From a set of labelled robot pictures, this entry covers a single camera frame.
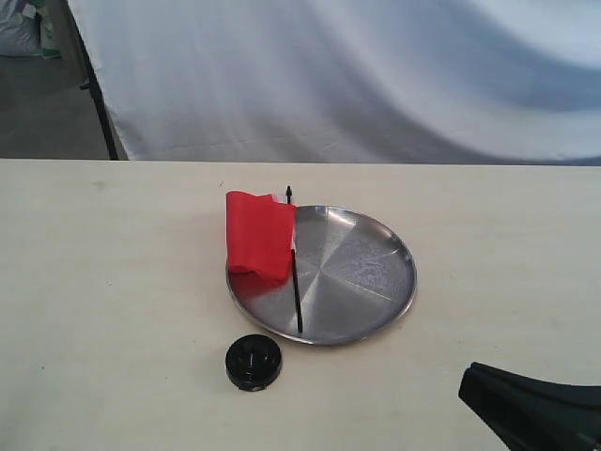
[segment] concrete floor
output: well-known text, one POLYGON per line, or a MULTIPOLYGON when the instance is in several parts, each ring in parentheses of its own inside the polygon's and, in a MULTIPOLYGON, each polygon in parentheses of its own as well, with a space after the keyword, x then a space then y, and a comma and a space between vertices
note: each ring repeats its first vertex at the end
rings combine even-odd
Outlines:
POLYGON ((61 59, 0 56, 0 158, 108 159, 94 102, 61 59))

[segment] table surface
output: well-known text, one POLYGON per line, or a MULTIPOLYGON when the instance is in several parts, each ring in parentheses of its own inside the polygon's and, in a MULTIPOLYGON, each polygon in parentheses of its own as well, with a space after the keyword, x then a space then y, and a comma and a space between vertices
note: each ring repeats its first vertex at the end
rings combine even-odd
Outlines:
POLYGON ((505 449, 463 370, 601 383, 599 198, 601 168, 0 161, 0 449, 505 449), (355 345, 278 339, 243 393, 225 193, 287 184, 394 230, 418 294, 355 345))

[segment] stainless steel tray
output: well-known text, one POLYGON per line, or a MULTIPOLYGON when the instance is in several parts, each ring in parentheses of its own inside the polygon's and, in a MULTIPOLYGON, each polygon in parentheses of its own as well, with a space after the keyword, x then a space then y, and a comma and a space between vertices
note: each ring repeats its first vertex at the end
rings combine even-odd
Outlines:
POLYGON ((342 345, 408 311, 415 264, 387 226, 336 207, 298 207, 296 246, 302 334, 291 278, 283 287, 269 287, 253 274, 227 274, 236 304, 265 329, 302 343, 342 345))

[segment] white backdrop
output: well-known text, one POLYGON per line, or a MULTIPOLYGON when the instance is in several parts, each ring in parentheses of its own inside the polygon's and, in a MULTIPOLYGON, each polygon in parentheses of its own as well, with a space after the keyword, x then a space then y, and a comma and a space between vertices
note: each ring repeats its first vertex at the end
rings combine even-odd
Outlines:
POLYGON ((130 158, 601 163, 594 0, 69 0, 130 158))

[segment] metal plate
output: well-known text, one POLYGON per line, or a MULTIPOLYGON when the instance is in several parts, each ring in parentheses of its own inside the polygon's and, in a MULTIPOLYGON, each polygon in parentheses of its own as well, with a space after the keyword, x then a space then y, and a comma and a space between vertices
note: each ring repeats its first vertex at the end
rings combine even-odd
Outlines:
POLYGON ((379 331, 411 305, 413 258, 380 222, 336 207, 298 207, 296 245, 302 334, 291 278, 270 287, 254 274, 227 275, 236 304, 265 329, 302 343, 341 345, 379 331))

